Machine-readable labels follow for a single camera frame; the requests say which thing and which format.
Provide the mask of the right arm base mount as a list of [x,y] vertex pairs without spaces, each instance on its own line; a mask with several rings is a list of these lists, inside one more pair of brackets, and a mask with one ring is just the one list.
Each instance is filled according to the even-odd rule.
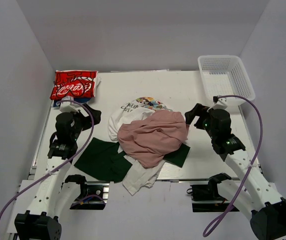
[[222,181],[231,180],[226,173],[219,173],[209,178],[206,182],[192,184],[186,191],[192,199],[194,213],[222,213],[229,202],[218,194],[217,185]]

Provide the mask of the pink t shirt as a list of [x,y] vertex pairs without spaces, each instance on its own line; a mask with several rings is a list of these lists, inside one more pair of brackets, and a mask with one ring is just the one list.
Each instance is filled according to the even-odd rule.
[[117,139],[125,153],[147,169],[178,150],[188,139],[188,130],[189,125],[180,112],[162,109],[144,120],[123,124]]

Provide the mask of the green and white t shirt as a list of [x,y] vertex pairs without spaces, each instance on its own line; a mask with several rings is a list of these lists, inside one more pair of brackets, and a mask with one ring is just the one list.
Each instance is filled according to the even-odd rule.
[[144,168],[138,160],[127,155],[119,143],[94,137],[74,166],[97,180],[121,182],[133,196],[141,188],[154,185],[164,163],[182,167],[189,151],[189,146],[181,144],[177,151],[166,154],[155,167]]

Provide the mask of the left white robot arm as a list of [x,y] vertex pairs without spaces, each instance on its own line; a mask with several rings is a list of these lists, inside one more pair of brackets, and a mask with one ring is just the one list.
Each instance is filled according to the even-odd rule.
[[77,139],[85,130],[92,130],[101,121],[101,111],[82,104],[87,112],[68,108],[56,117],[55,132],[49,141],[46,168],[43,177],[33,183],[37,192],[27,210],[16,215],[14,225],[19,239],[57,240],[62,234],[60,215],[76,200],[88,195],[83,175],[67,175],[73,159],[82,148]]

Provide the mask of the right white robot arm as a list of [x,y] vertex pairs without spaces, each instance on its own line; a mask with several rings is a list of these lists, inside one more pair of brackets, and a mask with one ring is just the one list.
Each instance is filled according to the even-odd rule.
[[236,184],[226,173],[214,175],[208,182],[209,195],[216,200],[225,198],[237,208],[249,220],[257,239],[286,236],[286,198],[251,163],[245,145],[232,133],[230,114],[198,103],[185,113],[186,124],[195,117],[198,120],[194,126],[207,132],[215,153],[241,181]]

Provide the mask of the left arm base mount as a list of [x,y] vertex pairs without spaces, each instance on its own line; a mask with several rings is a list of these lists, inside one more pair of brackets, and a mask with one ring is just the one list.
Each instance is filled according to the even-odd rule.
[[80,190],[70,210],[104,210],[109,193],[108,183],[88,182],[85,176],[78,174],[68,175],[64,183],[74,183]]

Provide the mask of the white colourful print t shirt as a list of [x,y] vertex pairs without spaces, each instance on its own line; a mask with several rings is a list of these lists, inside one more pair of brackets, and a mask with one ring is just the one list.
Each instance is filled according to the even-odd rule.
[[173,111],[162,101],[146,96],[123,104],[110,116],[108,120],[109,138],[113,142],[116,142],[118,131],[123,124],[130,124],[132,121],[144,120],[158,110]]

